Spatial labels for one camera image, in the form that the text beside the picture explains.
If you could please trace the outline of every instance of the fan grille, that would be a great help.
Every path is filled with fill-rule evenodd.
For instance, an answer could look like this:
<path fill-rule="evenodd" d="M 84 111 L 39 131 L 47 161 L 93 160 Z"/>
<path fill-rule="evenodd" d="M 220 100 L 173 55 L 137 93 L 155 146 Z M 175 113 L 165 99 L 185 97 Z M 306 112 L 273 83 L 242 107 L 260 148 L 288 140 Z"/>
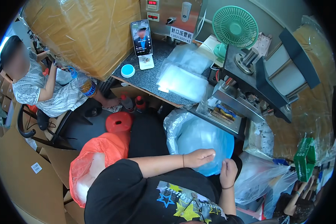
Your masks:
<path fill-rule="evenodd" d="M 259 34 L 252 15 L 237 6 L 220 8 L 213 17 L 212 25 L 220 42 L 239 49 L 253 46 Z"/>

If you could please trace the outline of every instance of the hand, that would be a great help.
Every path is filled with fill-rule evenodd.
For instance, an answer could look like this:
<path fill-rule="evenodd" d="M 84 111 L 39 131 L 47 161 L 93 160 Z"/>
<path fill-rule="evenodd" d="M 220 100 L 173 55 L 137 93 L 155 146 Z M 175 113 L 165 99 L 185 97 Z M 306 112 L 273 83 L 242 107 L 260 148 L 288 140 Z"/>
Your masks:
<path fill-rule="evenodd" d="M 213 161 L 214 157 L 214 149 L 195 150 L 189 154 L 183 155 L 184 167 L 197 168 Z"/>
<path fill-rule="evenodd" d="M 237 165 L 232 159 L 224 159 L 220 171 L 221 188 L 229 188 L 234 186 L 235 178 L 237 176 Z"/>

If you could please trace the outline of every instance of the red plastic stool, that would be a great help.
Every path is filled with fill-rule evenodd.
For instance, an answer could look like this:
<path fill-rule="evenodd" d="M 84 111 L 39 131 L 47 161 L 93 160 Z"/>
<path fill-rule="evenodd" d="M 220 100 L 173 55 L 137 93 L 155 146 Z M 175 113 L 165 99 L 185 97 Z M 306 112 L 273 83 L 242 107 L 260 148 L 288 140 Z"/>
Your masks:
<path fill-rule="evenodd" d="M 127 112 L 117 112 L 106 119 L 107 132 L 116 134 L 123 142 L 130 142 L 133 119 Z"/>

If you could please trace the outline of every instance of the green box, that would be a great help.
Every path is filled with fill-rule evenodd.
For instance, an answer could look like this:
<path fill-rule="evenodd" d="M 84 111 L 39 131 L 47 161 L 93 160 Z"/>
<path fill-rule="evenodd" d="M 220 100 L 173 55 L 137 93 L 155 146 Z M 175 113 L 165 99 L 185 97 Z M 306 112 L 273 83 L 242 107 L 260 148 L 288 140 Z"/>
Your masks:
<path fill-rule="evenodd" d="M 303 138 L 294 156 L 297 179 L 307 182 L 311 177 L 316 163 L 315 142 L 313 138 Z"/>

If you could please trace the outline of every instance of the blue star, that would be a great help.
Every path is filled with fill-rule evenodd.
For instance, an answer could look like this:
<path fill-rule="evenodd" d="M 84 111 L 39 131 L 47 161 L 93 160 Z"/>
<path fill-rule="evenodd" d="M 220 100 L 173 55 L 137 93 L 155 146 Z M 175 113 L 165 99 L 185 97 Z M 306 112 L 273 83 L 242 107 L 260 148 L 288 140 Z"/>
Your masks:
<path fill-rule="evenodd" d="M 168 207 L 168 204 L 173 204 L 174 205 L 174 202 L 170 199 L 170 195 L 169 196 L 164 196 L 161 193 L 159 193 L 159 195 L 161 196 L 161 198 L 157 199 L 157 201 L 163 202 L 164 205 L 166 206 L 166 208 Z"/>

